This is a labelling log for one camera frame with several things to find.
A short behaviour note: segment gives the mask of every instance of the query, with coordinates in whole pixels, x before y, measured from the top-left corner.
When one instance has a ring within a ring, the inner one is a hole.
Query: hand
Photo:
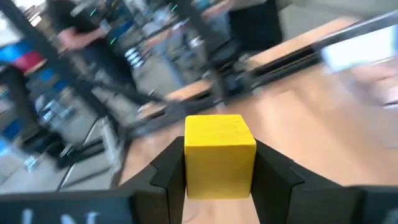
[[[106,37],[107,32],[102,29],[101,27],[95,30],[95,33],[97,34],[98,37],[104,38]]]

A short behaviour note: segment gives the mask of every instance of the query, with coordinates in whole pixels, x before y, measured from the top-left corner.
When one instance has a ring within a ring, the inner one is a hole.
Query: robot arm
[[[183,142],[116,190],[2,196],[0,223],[181,223]],[[260,223],[394,223],[397,192],[341,187],[257,142],[251,193]]]

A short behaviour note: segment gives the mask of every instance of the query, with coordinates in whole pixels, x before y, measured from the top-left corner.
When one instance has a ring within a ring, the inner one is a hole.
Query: yellow cube
[[[250,195],[256,141],[241,115],[188,116],[184,153],[188,198]]]

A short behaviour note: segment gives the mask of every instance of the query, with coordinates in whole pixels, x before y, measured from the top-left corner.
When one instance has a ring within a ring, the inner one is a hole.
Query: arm
[[[103,38],[105,35],[105,32],[101,28],[93,32],[79,34],[75,28],[71,27],[61,31],[58,38],[67,49],[76,50],[86,47],[94,40]]]

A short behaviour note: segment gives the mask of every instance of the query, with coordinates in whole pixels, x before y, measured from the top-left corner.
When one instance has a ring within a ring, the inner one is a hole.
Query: desk
[[[350,24],[357,22],[357,19],[344,17],[341,19],[336,19],[323,26],[317,27],[314,30],[310,30],[292,40],[283,42],[271,49],[263,51],[248,59],[248,65],[252,68],[264,65],[266,63],[272,62],[277,58],[281,58],[287,54],[295,52],[298,49],[306,47],[311,43],[321,39],[322,37],[333,33],[334,31],[343,29]],[[200,80],[195,83],[189,84],[169,95],[166,96],[168,100],[186,100],[199,93],[209,91],[211,84],[207,80]],[[144,111],[140,114],[140,118],[146,118],[153,114],[156,114],[163,107],[149,103],[146,105]]]
[[[338,19],[252,59],[266,63],[355,22]],[[358,102],[333,76],[316,65],[268,85],[256,96],[203,114],[241,114],[255,138],[298,164],[341,185],[398,184],[398,151],[384,149],[355,115]],[[184,122],[136,139],[127,155],[121,183],[143,169],[176,136]],[[184,218],[196,223],[258,223],[251,198],[186,201]]]

